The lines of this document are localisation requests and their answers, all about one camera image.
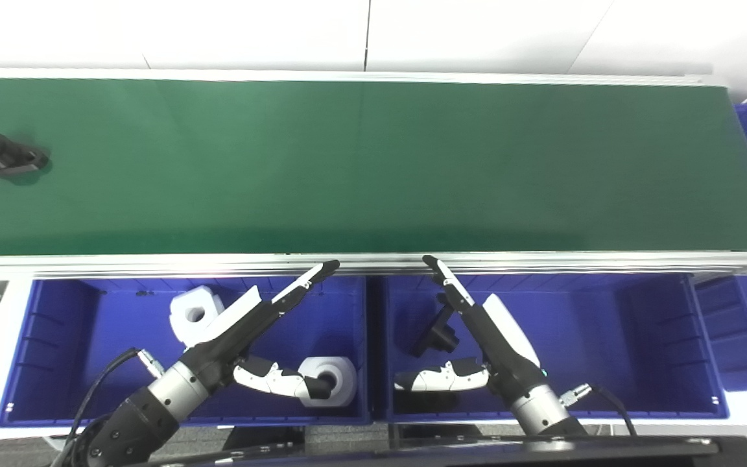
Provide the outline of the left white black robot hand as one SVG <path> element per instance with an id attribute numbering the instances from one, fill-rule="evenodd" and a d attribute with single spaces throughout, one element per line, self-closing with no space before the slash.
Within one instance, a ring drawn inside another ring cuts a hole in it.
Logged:
<path id="1" fill-rule="evenodd" d="M 317 264 L 273 298 L 265 300 L 257 289 L 251 289 L 223 311 L 198 343 L 179 359 L 200 400 L 205 401 L 232 383 L 273 395 L 311 401 L 328 399 L 332 391 L 329 382 L 256 357 L 251 354 L 251 346 L 299 305 L 314 284 L 322 283 L 338 268 L 337 259 Z"/>

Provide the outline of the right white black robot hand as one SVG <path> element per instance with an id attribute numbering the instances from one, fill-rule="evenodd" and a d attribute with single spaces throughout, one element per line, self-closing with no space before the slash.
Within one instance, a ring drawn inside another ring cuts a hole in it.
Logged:
<path id="1" fill-rule="evenodd" d="M 498 296 L 490 294 L 480 304 L 441 259 L 426 254 L 423 262 L 432 269 L 433 282 L 443 289 L 438 295 L 442 309 L 413 349 L 419 353 L 430 348 L 445 352 L 454 349 L 455 334 L 448 321 L 457 314 L 479 346 L 482 361 L 460 358 L 438 367 L 398 372 L 394 376 L 395 390 L 465 391 L 491 387 L 504 401 L 514 402 L 546 384 L 547 377 L 533 346 Z"/>

